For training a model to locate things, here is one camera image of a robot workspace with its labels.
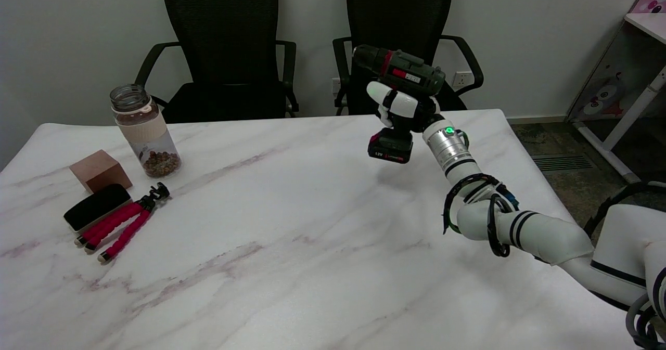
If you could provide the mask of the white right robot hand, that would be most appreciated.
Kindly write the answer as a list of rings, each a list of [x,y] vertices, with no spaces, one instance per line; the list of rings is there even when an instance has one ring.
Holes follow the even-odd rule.
[[[435,97],[413,97],[377,81],[369,82],[366,92],[378,104],[377,116],[389,129],[421,134],[442,111]]]

